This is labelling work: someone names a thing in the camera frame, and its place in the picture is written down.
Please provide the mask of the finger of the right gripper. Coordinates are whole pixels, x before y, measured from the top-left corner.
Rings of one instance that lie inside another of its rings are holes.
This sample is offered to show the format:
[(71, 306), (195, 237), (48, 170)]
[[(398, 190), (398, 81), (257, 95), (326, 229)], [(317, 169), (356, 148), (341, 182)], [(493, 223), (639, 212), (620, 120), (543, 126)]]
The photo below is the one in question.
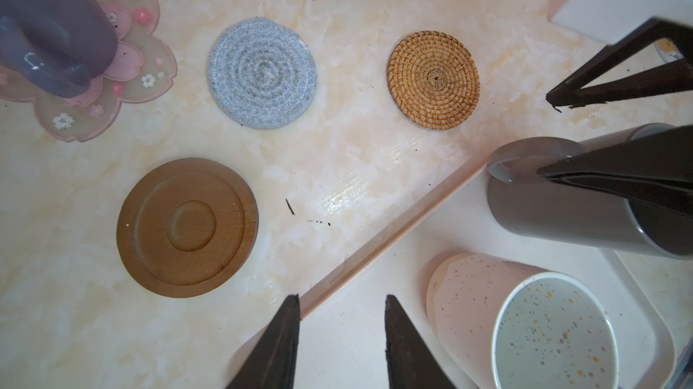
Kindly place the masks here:
[[(662, 39), (673, 42), (682, 57), (619, 80), (590, 83)], [(632, 100), (692, 90), (692, 29), (652, 18), (616, 44), (603, 48), (566, 80), (549, 91), (546, 100), (559, 109)]]
[(589, 151), (543, 166), (553, 183), (620, 196), (692, 216), (692, 127)]

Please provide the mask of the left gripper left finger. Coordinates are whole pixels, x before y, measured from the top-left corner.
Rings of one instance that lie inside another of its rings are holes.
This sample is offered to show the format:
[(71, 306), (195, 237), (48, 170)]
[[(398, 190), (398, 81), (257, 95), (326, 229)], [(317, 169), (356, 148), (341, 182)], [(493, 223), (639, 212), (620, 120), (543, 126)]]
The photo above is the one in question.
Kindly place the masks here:
[(292, 388), (300, 323), (300, 297), (289, 295), (227, 388)]

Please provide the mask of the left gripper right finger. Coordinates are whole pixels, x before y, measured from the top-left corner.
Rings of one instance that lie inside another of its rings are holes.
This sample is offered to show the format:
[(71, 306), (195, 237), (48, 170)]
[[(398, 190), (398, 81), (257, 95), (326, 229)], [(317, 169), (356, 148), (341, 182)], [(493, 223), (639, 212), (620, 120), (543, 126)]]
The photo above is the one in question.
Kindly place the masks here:
[(390, 388), (456, 388), (392, 294), (385, 301), (384, 327)]

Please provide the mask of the dark grey mug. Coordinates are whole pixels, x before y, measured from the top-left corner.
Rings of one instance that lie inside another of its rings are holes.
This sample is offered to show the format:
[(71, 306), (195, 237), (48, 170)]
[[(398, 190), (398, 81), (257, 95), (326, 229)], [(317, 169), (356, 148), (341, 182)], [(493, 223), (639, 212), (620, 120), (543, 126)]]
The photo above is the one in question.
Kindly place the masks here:
[(487, 163), (487, 200), (515, 234), (674, 259), (692, 257), (692, 219), (621, 196), (552, 183), (538, 169), (577, 154), (671, 129), (652, 123), (583, 142), (532, 137), (503, 145)]

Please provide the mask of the brown round wooden coaster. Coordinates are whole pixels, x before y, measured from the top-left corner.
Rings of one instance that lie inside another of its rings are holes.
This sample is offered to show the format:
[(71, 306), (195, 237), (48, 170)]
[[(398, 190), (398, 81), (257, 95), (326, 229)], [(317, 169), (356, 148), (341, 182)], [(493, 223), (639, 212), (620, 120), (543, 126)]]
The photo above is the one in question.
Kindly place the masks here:
[(140, 286), (189, 298), (235, 275), (258, 230), (256, 199), (237, 172), (184, 158), (148, 172), (128, 194), (117, 221), (117, 248)]

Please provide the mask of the tan round rattan coaster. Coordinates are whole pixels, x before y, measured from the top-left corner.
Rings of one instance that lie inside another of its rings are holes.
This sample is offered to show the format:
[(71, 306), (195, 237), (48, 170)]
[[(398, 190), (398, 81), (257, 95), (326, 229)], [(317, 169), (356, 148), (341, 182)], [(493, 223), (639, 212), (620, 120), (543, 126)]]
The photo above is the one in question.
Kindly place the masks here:
[(398, 109), (420, 127), (449, 130), (471, 117), (481, 94), (478, 69), (455, 37), (419, 31), (390, 54), (386, 76)]

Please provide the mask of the grey round woven coaster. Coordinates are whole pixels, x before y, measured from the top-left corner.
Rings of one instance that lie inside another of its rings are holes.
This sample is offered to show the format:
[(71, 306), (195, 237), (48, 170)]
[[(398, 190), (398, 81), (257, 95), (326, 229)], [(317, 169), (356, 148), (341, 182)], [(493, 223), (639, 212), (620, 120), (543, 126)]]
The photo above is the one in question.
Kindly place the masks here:
[(255, 129), (286, 127), (310, 107), (317, 66), (294, 31), (255, 17), (229, 26), (210, 50), (207, 77), (218, 107)]

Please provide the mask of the pink flower coaster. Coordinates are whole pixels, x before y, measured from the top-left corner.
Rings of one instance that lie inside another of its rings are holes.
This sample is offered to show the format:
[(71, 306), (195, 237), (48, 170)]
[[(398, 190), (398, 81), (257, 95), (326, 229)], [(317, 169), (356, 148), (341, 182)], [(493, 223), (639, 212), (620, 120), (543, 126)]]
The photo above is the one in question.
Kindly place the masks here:
[(86, 93), (63, 99), (1, 68), (1, 99), (30, 103), (43, 129), (65, 142), (85, 142), (115, 121), (124, 103), (155, 100), (173, 85), (177, 62), (154, 35), (161, 12), (158, 0), (96, 0), (117, 34), (117, 54), (108, 69), (91, 80)]

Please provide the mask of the white mug purple handle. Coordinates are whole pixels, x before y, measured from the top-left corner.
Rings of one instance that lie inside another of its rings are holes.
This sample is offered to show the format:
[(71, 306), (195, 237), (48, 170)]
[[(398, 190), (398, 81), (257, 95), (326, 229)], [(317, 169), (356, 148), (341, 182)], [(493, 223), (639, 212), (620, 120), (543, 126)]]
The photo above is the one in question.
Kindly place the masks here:
[(116, 51), (96, 0), (1, 0), (1, 64), (52, 95), (85, 93)]

